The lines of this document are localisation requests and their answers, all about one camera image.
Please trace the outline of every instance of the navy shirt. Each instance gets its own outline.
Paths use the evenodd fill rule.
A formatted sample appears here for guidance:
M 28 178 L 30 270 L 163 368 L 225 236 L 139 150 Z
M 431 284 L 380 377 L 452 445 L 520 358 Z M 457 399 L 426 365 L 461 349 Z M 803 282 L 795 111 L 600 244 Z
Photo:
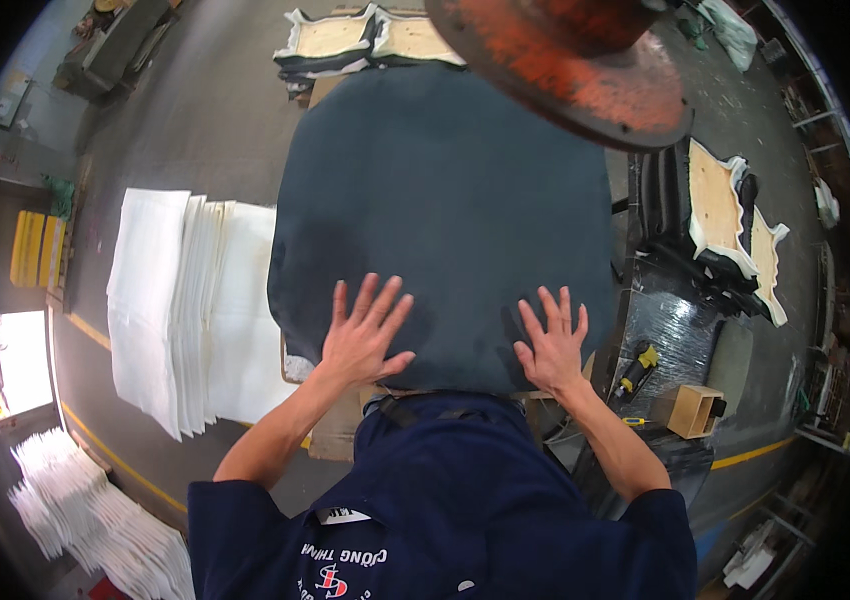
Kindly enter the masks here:
M 693 598 L 683 497 L 635 498 L 595 519 L 511 404 L 473 394 L 401 401 L 355 438 L 351 472 L 288 518 L 261 486 L 189 486 L 198 598 Z M 473 408 L 483 418 L 437 418 Z

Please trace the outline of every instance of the person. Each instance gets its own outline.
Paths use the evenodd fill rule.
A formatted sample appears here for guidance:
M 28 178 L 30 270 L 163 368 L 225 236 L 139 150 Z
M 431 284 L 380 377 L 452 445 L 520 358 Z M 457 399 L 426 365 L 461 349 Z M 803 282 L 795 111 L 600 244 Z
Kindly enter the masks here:
M 575 420 L 614 490 L 618 521 L 595 519 L 568 473 L 535 445 L 515 402 L 432 392 L 369 402 L 355 463 L 294 518 L 269 490 L 309 430 L 345 391 L 404 370 L 386 353 L 413 307 L 394 276 L 375 296 L 361 282 L 347 314 L 333 294 L 321 362 L 251 427 L 212 482 L 188 490 L 191 573 L 198 598 L 692 598 L 696 554 L 683 497 L 635 432 L 582 377 L 588 330 L 568 288 L 546 316 L 519 301 L 528 338 L 514 351 L 532 384 Z

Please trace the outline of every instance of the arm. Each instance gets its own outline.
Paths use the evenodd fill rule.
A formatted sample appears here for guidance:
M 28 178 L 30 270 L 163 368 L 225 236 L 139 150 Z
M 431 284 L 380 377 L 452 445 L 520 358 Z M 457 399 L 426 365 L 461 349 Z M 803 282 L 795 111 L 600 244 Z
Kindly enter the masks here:
M 514 345 L 525 377 L 568 411 L 595 452 L 611 487 L 626 502 L 651 490 L 671 489 L 668 471 L 659 458 L 582 377 L 581 348 L 588 332 L 586 306 L 578 307 L 578 328 L 572 331 L 568 288 L 561 288 L 560 306 L 544 286 L 538 288 L 538 296 L 545 309 L 548 332 L 542 329 L 532 306 L 524 299 L 518 302 L 534 348 L 533 351 L 525 342 Z
M 245 432 L 221 459 L 214 481 L 245 480 L 270 490 L 308 432 L 345 392 L 360 385 L 401 373 L 416 357 L 411 351 L 389 359 L 385 353 L 405 322 L 414 302 L 405 294 L 389 310 L 402 287 L 393 276 L 373 294 L 378 275 L 370 272 L 361 282 L 352 314 L 346 314 L 346 282 L 335 284 L 332 326 L 321 351 L 321 362 L 287 400 Z

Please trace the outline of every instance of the stack of white foam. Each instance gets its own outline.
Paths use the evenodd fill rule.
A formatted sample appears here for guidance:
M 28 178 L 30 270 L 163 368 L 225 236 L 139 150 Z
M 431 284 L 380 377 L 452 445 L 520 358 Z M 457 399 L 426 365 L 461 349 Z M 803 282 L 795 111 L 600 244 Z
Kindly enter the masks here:
M 136 600 L 195 598 L 181 534 L 108 483 L 65 432 L 33 435 L 12 456 L 23 481 L 8 497 L 45 558 L 68 550 L 83 570 L 103 570 Z
M 129 188 L 108 280 L 120 398 L 167 433 L 254 423 L 295 390 L 281 377 L 266 284 L 275 210 Z

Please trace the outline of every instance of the hand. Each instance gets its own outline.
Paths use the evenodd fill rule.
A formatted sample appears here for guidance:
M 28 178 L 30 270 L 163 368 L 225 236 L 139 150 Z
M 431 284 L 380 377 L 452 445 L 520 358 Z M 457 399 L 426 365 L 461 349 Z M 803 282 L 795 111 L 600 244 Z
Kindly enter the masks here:
M 588 333 L 586 306 L 578 306 L 578 329 L 572 331 L 572 298 L 568 287 L 559 291 L 560 305 L 544 285 L 538 288 L 547 317 L 548 332 L 542 330 L 541 322 L 524 299 L 518 301 L 518 312 L 522 315 L 525 330 L 531 339 L 534 352 L 525 342 L 515 342 L 515 355 L 525 369 L 525 377 L 556 400 L 581 386 L 582 342 Z
M 381 294 L 372 298 L 378 286 L 378 274 L 365 275 L 350 317 L 346 316 L 346 282 L 335 283 L 332 294 L 332 326 L 321 349 L 316 368 L 353 388 L 394 376 L 405 371 L 416 354 L 406 350 L 388 360 L 385 353 L 395 334 L 405 323 L 415 302 L 411 294 L 402 296 L 389 308 L 402 287 L 402 278 L 394 275 L 385 282 Z

